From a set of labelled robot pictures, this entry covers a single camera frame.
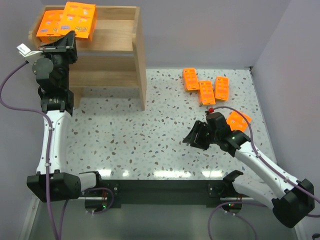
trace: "white wall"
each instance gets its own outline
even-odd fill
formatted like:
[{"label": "white wall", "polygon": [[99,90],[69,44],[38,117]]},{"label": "white wall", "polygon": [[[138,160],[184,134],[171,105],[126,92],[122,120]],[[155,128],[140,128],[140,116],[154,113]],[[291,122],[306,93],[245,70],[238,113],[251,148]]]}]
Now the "white wall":
[{"label": "white wall", "polygon": [[[66,0],[41,0],[65,4]],[[79,0],[139,6],[150,67],[253,66],[290,0]]]},{"label": "white wall", "polygon": [[[41,9],[40,0],[0,1],[0,81],[24,62],[16,46],[28,42],[28,31]],[[9,80],[3,99],[20,107],[40,108],[37,83],[27,65]],[[27,176],[35,174],[43,134],[41,116],[14,112],[0,105],[0,239],[15,240],[20,234],[31,191]]]},{"label": "white wall", "polygon": [[[292,0],[262,55],[253,79],[281,167],[307,178],[320,197],[320,1]],[[316,204],[313,213],[320,214]],[[320,219],[303,220],[308,238]]]}]

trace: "terrazzo surface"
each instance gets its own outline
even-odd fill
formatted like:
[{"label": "terrazzo surface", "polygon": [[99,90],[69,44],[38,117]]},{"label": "terrazzo surface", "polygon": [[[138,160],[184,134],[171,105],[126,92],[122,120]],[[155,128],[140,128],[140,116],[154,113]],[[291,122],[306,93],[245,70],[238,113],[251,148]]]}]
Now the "terrazzo surface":
[{"label": "terrazzo surface", "polygon": [[[148,69],[145,111],[138,89],[87,88],[73,112],[67,139],[67,167],[72,174],[99,171],[113,180],[219,180],[233,170],[260,178],[217,145],[206,151],[182,143],[206,106],[196,92],[185,92],[182,69]],[[229,100],[252,118],[255,144],[275,156],[249,70],[197,69],[199,80],[229,78]],[[221,110],[226,118],[230,110]]]}]

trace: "white label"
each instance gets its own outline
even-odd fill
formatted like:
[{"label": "white label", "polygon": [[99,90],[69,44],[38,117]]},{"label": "white label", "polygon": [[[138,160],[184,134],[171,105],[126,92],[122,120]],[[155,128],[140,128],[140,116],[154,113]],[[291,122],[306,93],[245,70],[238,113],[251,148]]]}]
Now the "white label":
[{"label": "white label", "polygon": [[26,46],[24,45],[23,43],[20,44],[19,46],[16,47],[20,53],[22,53],[23,55],[27,55],[28,53],[31,52],[31,50]]}]

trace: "orange snack package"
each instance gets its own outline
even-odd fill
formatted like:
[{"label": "orange snack package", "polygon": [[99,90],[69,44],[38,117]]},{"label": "orange snack package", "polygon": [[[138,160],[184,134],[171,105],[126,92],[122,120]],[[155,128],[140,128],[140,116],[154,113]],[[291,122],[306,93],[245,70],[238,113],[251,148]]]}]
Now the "orange snack package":
[{"label": "orange snack package", "polygon": [[199,81],[199,103],[201,105],[216,104],[214,89],[211,81]]},{"label": "orange snack package", "polygon": [[195,68],[184,68],[182,71],[184,90],[186,92],[199,90],[199,81]]},{"label": "orange snack package", "polygon": [[68,1],[65,4],[59,26],[59,34],[66,35],[75,31],[77,40],[91,41],[97,24],[97,9],[95,4]]},{"label": "orange snack package", "polygon": [[[248,120],[248,122],[251,122],[251,117],[249,117],[248,115],[244,114],[242,112],[242,114],[245,116],[245,118]],[[246,121],[244,120],[244,118],[242,116],[240,116],[237,112],[233,111],[230,116],[228,117],[228,119],[226,120],[226,123],[230,125],[231,130],[240,130],[242,132],[244,132],[246,130],[246,128],[248,127],[248,124],[246,123]]]},{"label": "orange snack package", "polygon": [[62,35],[58,33],[58,29],[63,13],[63,10],[49,10],[44,12],[36,34],[43,43],[52,43],[62,37]]},{"label": "orange snack package", "polygon": [[227,101],[229,98],[229,78],[217,76],[214,86],[215,99]]}]

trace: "shelf board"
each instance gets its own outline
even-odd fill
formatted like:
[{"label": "shelf board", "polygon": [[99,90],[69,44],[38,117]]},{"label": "shelf board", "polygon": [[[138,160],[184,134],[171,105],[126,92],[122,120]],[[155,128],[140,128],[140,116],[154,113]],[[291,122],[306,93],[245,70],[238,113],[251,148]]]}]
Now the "shelf board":
[{"label": "shelf board", "polygon": [[133,56],[78,56],[75,64],[69,65],[73,71],[136,71]]},{"label": "shelf board", "polygon": [[135,71],[74,70],[69,73],[70,88],[128,87],[138,88]]},{"label": "shelf board", "polygon": [[92,42],[78,40],[79,52],[132,53],[134,20],[98,19]]}]

